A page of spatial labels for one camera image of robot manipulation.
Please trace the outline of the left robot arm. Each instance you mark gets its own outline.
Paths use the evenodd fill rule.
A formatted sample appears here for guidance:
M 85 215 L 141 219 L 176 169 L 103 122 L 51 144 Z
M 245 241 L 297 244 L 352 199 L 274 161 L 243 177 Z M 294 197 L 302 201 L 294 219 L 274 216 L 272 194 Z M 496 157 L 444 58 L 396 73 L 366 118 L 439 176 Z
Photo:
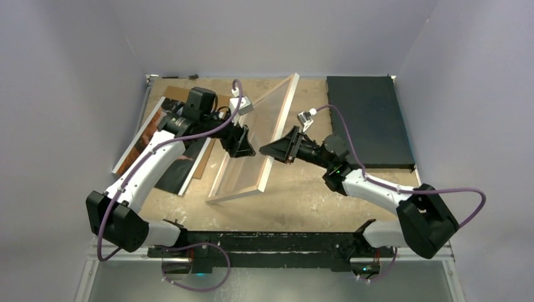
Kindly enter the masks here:
M 146 245 L 162 245 L 171 257 L 186 253 L 188 241 L 180 235 L 180 224 L 149 222 L 139 216 L 139 211 L 156 183 L 191 142 L 217 139 L 232 158 L 255 156 L 248 138 L 249 127 L 238 121 L 253 106 L 244 97 L 240 80 L 233 80 L 231 92 L 233 97 L 225 113 L 215 108 L 217 94 L 202 87 L 190 89 L 186 101 L 163 98 L 164 115 L 145 149 L 111 186 L 102 193 L 92 191 L 86 198 L 99 260 L 109 259 L 102 255 L 104 240 L 127 252 Z

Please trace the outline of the printed photo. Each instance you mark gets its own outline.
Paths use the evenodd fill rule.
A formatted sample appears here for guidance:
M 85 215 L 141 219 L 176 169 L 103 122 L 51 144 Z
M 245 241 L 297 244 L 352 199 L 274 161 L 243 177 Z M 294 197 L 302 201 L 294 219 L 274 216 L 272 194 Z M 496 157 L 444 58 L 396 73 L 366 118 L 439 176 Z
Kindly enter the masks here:
M 180 107 L 178 100 L 161 97 L 111 172 L 122 175 L 146 149 L 161 120 L 174 110 L 181 111 Z M 174 160 L 155 187 L 178 196 L 184 195 L 210 142 L 211 139 L 206 137 L 186 141 L 185 151 Z

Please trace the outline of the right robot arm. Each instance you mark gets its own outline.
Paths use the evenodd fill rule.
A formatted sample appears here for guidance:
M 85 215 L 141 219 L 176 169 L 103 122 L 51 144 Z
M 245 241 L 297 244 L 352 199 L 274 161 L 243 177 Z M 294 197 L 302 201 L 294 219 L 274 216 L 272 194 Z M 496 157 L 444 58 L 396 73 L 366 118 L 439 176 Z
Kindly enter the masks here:
M 409 247 L 418 256 L 431 259 L 460 229 L 432 186 L 402 186 L 364 173 L 350 160 L 349 148 L 339 135 L 330 134 L 318 144 L 294 126 L 259 151 L 284 164 L 299 159 L 322 167 L 326 170 L 322 178 L 332 192 L 368 201 L 397 217 L 397 221 L 369 221 L 360 228 L 353 246 L 362 256 L 379 247 Z

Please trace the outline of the brown backing board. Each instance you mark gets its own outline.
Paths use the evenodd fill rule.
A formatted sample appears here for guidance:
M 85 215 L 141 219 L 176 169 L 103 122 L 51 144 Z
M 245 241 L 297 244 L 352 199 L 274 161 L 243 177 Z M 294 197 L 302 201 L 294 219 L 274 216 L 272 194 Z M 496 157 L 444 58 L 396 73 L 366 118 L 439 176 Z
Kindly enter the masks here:
M 168 86 L 165 89 L 165 91 L 163 93 L 163 96 L 165 96 L 166 98 L 171 98 L 171 99 L 175 99 L 175 100 L 178 100 L 178 101 L 185 102 L 187 100 L 187 98 L 188 98 L 189 90 L 190 90 L 189 88 L 186 89 L 186 88 L 180 88 L 180 87 L 176 87 L 176 86 Z M 228 106 L 229 105 L 229 100 L 230 100 L 230 96 L 218 94 L 218 106 L 217 106 L 217 108 L 219 108 L 221 106 Z M 195 172 L 193 173 L 193 178 L 195 178 L 195 179 L 201 179 L 202 178 L 203 173 L 205 171 L 205 168 L 208 165 L 208 160 L 210 158 L 210 154 L 211 154 L 211 152 L 213 150 L 213 146 L 214 145 L 215 145 L 215 140 L 211 140 L 208 143 L 206 151 L 202 155 L 202 157 L 200 159 L 200 162 L 199 162 Z

